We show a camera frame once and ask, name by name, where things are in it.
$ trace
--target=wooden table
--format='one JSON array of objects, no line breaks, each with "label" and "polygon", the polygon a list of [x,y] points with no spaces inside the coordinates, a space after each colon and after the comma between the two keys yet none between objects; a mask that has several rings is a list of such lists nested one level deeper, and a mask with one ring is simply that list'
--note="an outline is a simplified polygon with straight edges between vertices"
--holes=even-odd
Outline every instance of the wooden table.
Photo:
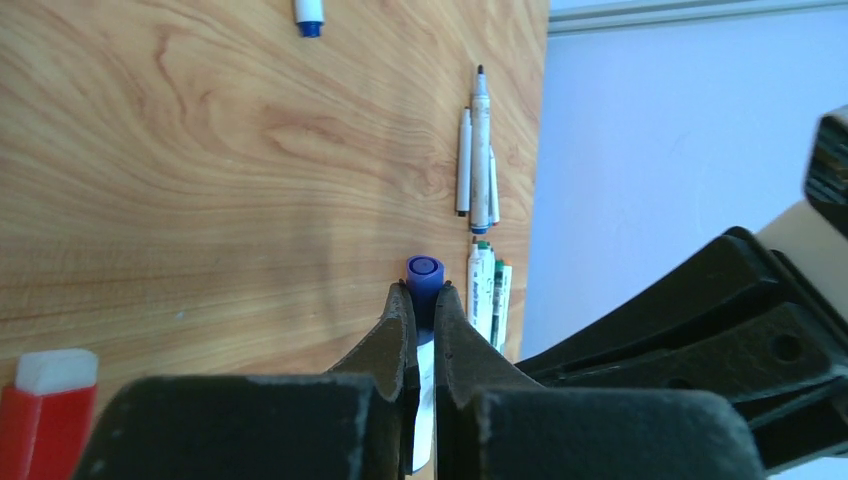
[{"label": "wooden table", "polygon": [[160,373],[320,372],[405,259],[464,295],[457,129],[486,66],[518,355],[547,2],[0,4],[0,380],[100,356],[100,407]]}]

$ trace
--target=blue cap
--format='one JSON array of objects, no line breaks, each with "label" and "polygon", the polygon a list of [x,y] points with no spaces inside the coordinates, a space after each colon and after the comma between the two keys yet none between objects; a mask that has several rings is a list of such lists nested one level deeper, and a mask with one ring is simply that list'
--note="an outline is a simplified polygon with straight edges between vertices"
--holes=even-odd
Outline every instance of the blue cap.
[{"label": "blue cap", "polygon": [[321,36],[321,25],[324,22],[299,22],[297,27],[300,28],[301,37],[316,38]]},{"label": "blue cap", "polygon": [[444,284],[445,266],[438,259],[416,255],[406,261],[406,285],[412,297],[419,345],[433,339],[436,300]]}]

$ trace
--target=white wall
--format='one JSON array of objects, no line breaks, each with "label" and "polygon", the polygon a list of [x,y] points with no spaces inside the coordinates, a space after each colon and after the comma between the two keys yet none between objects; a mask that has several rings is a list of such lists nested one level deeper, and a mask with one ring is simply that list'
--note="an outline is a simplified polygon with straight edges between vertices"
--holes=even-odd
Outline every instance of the white wall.
[{"label": "white wall", "polygon": [[846,10],[550,39],[523,356],[799,199],[817,117],[848,103],[845,45]]}]

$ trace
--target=robotic arm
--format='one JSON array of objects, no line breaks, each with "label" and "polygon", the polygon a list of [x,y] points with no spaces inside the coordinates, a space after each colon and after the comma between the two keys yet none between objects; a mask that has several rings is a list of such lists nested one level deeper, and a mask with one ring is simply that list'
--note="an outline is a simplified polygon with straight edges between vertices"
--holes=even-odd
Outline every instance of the robotic arm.
[{"label": "robotic arm", "polygon": [[[446,283],[438,478],[763,479],[848,452],[848,107],[821,121],[805,196],[516,365]],[[140,380],[106,408],[74,478],[403,478],[415,345],[399,282],[325,374]]]}]

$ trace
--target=eraser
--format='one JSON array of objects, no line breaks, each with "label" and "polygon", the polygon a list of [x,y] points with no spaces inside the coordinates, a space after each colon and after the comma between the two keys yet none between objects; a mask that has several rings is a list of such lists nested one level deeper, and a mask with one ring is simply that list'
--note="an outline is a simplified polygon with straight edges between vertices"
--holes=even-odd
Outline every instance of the eraser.
[{"label": "eraser", "polygon": [[0,479],[67,480],[88,435],[97,355],[69,349],[21,356],[0,398]]}]

